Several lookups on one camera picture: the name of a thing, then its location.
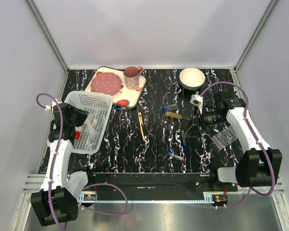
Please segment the white wash bottle red cap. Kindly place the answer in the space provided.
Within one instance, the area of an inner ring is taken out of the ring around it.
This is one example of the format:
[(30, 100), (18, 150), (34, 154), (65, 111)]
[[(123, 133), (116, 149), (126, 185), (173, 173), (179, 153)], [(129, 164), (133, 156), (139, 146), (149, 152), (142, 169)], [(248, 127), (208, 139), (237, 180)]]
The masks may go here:
[(76, 135), (75, 135), (75, 139), (79, 139), (80, 136), (82, 135), (82, 133), (84, 132), (87, 132), (88, 133), (88, 129), (87, 129), (87, 125), (86, 125), (86, 121), (87, 119), (85, 120), (84, 124), (81, 126), (81, 127), (76, 127), (75, 130), (76, 130)]

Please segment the brown test tube brush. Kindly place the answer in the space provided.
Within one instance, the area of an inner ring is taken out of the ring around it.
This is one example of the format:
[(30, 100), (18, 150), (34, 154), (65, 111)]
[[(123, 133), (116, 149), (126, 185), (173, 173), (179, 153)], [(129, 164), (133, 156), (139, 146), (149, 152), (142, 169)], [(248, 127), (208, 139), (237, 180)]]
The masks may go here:
[(170, 112), (170, 111), (166, 111), (165, 112), (165, 116), (166, 117), (170, 117), (170, 118), (175, 118), (175, 119), (178, 119), (178, 120), (190, 120), (189, 118), (184, 117), (181, 114), (173, 113), (173, 112)]

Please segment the wooden test tube clamp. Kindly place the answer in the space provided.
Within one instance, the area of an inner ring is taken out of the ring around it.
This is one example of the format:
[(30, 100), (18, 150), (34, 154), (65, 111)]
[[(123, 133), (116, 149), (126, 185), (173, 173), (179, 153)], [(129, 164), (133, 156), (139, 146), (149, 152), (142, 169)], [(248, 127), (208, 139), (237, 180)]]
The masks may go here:
[(142, 114), (141, 112), (138, 112), (138, 119), (139, 119), (139, 123), (140, 123), (140, 131), (141, 131), (141, 135), (143, 138), (143, 141), (145, 141), (145, 135), (144, 135), (144, 124), (143, 124), (143, 118), (142, 118)]

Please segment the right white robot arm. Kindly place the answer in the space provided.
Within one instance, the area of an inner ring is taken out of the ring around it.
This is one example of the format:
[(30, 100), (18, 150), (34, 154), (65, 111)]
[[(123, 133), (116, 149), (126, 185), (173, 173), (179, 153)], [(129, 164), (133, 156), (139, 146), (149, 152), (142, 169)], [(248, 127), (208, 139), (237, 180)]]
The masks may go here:
[(226, 183), (237, 184), (240, 187), (270, 186), (277, 182), (282, 153), (273, 149), (265, 142), (250, 119), (247, 104), (243, 99), (232, 98), (226, 91), (220, 91), (214, 96), (215, 108), (211, 112), (203, 112), (203, 97), (193, 94), (190, 103), (196, 106), (195, 113), (188, 123), (205, 128), (221, 122), (231, 125), (242, 147), (243, 156), (236, 167), (220, 167), (215, 175), (209, 178), (210, 187), (219, 191)]

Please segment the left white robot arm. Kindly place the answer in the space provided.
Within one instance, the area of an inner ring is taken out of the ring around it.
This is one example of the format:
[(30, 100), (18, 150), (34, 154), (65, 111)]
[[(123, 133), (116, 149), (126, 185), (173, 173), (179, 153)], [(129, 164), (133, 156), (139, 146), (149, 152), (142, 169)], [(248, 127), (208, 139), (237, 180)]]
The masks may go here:
[(46, 176), (40, 190), (30, 199), (43, 227), (76, 220), (81, 191), (94, 186), (94, 178), (85, 171), (67, 174), (76, 128), (85, 122), (88, 112), (60, 103), (53, 105), (53, 115), (55, 128), (49, 134), (51, 152)]

